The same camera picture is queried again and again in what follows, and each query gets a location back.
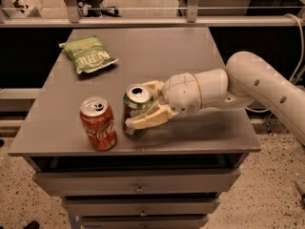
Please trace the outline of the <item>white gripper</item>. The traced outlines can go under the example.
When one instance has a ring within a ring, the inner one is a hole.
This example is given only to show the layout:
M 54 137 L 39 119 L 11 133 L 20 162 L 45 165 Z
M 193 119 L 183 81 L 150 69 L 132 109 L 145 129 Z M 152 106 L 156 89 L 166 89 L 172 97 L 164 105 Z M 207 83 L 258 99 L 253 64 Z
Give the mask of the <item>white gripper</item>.
M 145 82 L 144 86 L 152 92 L 152 98 L 157 100 L 163 94 L 168 105 L 151 106 L 145 113 L 125 120 L 125 130 L 129 135 L 166 123 L 175 115 L 192 115 L 201 108 L 201 93 L 194 75 L 182 73 L 171 76 L 163 81 Z

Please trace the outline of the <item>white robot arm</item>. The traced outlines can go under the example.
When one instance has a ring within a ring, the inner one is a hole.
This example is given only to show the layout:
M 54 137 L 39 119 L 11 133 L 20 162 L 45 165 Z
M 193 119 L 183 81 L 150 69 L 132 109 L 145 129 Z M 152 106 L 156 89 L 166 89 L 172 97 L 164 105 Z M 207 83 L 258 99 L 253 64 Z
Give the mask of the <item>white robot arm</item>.
M 305 92 L 254 53 L 233 54 L 223 69 L 177 74 L 165 82 L 144 85 L 151 90 L 153 104 L 125 121 L 132 130 L 158 126 L 205 108 L 247 107 L 257 101 L 305 144 Z

